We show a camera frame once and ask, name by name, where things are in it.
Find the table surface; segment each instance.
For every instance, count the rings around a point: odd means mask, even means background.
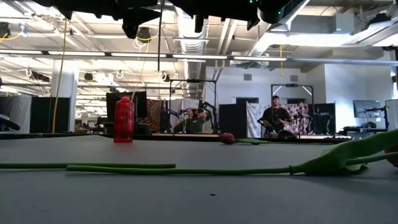
[[[0,162],[176,163],[181,168],[285,167],[325,145],[222,145],[101,136],[0,141]],[[0,223],[397,223],[398,169],[310,177],[143,176],[0,170]]]

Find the white wall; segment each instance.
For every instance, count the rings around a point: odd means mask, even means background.
[[[380,60],[389,60],[388,54]],[[391,68],[365,65],[325,65],[326,102],[336,103],[336,130],[359,126],[366,118],[354,118],[353,100],[392,99]],[[384,118],[368,119],[385,128]]]
[[[326,103],[325,65],[319,65],[307,73],[306,81],[313,86],[314,103]]]
[[[291,75],[298,75],[298,84],[305,83],[305,73],[300,69],[284,69],[284,77],[280,76],[280,69],[269,71],[268,69],[251,68],[224,68],[217,82],[217,94],[219,104],[231,104],[236,102],[237,97],[256,97],[259,103],[269,104],[271,102],[271,84],[286,84],[290,82]],[[214,67],[206,68],[208,80],[213,78]],[[252,81],[243,81],[243,74],[251,74]],[[311,96],[303,88],[282,87],[277,93],[283,103],[286,98],[306,98]],[[204,99],[211,104],[214,102],[214,93],[208,86],[205,88]]]

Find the patterned tapestry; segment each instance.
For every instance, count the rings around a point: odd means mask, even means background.
[[[158,131],[160,129],[160,113],[162,111],[162,100],[147,99],[148,117],[138,119],[138,123],[148,124],[149,129]]]
[[[258,103],[247,103],[246,113],[248,117],[248,138],[262,138],[261,136],[261,124],[257,122],[258,119],[262,118],[264,111],[269,108],[270,105],[261,105]],[[308,105],[301,103],[297,105],[281,105],[289,112],[289,115],[295,116],[298,114],[308,115]],[[294,134],[306,134],[305,128],[309,123],[308,119],[296,119],[291,125],[285,125],[285,130],[291,131]]]

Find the red water bottle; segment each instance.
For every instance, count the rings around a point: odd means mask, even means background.
[[[116,102],[114,113],[113,142],[132,142],[135,107],[130,98],[123,96]]]

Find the computer monitor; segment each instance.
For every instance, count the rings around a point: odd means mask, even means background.
[[[382,111],[370,111],[381,107],[378,100],[354,100],[355,118],[381,118]]]
[[[107,93],[106,94],[106,111],[107,117],[110,122],[114,121],[114,111],[116,108],[116,102],[121,99],[122,96],[132,96],[132,92],[125,93]],[[133,102],[136,104],[136,114],[138,118],[147,117],[147,92],[137,91],[134,94]]]

